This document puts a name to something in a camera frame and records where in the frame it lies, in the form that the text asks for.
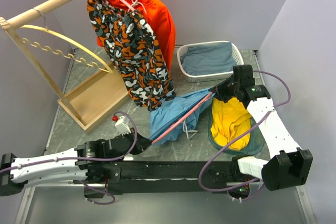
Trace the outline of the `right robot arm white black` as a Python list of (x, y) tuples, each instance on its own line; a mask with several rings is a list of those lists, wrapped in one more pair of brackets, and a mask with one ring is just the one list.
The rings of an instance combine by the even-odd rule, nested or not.
[(313, 156), (292, 138), (280, 119), (264, 85), (257, 85), (251, 65), (233, 67), (233, 74), (215, 86), (215, 97), (227, 102), (237, 98), (256, 122), (269, 150), (270, 160), (243, 155), (233, 158), (230, 176), (242, 181), (247, 175), (262, 180), (269, 191), (304, 185)]

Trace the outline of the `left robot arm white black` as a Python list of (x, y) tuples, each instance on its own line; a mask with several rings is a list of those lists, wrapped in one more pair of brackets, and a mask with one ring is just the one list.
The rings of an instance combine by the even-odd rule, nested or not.
[(45, 156), (19, 158), (13, 153), (4, 154), (1, 196), (19, 194), (24, 188), (50, 181), (72, 179), (98, 183), (104, 178), (104, 164), (121, 161), (128, 154), (139, 155), (151, 144), (148, 138), (130, 132)]

